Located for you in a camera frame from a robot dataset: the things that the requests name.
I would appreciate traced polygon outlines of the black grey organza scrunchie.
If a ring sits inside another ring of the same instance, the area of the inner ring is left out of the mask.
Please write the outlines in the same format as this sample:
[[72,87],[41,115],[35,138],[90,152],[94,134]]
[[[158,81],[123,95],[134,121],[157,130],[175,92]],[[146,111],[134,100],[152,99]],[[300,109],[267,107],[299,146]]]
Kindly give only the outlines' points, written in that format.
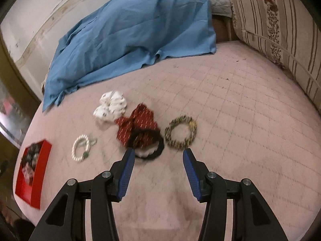
[[25,167],[26,165],[29,165],[33,171],[35,171],[39,154],[41,150],[41,145],[39,143],[32,143],[27,148],[27,154],[23,156],[21,160],[21,166]]

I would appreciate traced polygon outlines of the dark red dotted scrunchie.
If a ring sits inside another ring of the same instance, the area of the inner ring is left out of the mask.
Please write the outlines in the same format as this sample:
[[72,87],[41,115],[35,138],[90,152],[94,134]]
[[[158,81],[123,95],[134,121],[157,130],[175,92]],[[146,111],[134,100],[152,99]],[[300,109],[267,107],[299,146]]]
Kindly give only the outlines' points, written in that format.
[[154,112],[143,103],[138,104],[129,117],[121,116],[115,123],[119,127],[116,138],[125,147],[143,149],[159,141],[161,130],[154,120]]

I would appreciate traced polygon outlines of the white cherry print scrunchie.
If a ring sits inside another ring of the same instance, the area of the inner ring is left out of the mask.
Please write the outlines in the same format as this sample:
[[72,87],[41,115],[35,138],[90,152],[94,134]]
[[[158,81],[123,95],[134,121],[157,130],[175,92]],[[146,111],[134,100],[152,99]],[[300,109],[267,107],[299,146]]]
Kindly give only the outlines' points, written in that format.
[[120,91],[113,90],[104,93],[99,102],[100,105],[93,112],[93,116],[99,122],[113,123],[126,112],[127,100]]

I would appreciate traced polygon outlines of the red plaid scrunchie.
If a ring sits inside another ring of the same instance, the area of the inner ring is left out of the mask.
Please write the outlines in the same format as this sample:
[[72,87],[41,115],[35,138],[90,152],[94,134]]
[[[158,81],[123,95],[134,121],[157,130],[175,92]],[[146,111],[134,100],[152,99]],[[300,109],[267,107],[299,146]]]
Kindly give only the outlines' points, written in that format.
[[31,186],[33,184],[34,173],[35,173],[32,166],[29,163],[27,163],[22,168],[22,173],[23,173],[25,183]]

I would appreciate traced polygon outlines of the red tray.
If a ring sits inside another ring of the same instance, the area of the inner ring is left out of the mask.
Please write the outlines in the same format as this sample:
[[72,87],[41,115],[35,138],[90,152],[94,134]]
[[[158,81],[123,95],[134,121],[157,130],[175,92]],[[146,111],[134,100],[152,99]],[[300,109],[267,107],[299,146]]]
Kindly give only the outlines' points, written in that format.
[[46,139],[25,148],[19,163],[15,194],[29,206],[40,209],[41,192],[52,145]]

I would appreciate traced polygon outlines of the wooden glass door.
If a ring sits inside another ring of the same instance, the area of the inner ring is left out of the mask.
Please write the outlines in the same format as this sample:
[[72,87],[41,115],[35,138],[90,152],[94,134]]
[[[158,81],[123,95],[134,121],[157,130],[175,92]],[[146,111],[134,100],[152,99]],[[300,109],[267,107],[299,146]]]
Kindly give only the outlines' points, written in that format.
[[1,38],[1,134],[18,149],[39,105]]

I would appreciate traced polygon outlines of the striped floral pillow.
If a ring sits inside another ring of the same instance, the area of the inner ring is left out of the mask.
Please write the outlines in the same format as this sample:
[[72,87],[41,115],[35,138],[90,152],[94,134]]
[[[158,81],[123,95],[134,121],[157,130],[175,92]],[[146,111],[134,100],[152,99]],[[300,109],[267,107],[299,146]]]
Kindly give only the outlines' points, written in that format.
[[241,41],[291,72],[320,108],[320,29],[300,0],[232,0]]

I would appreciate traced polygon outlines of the blue blanket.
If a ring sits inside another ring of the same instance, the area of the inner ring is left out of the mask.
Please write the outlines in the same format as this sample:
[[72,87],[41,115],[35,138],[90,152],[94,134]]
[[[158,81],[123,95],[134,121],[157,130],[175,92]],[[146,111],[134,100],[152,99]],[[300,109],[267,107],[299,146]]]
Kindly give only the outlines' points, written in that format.
[[209,0],[110,0],[59,40],[43,109],[81,87],[157,60],[215,51]]

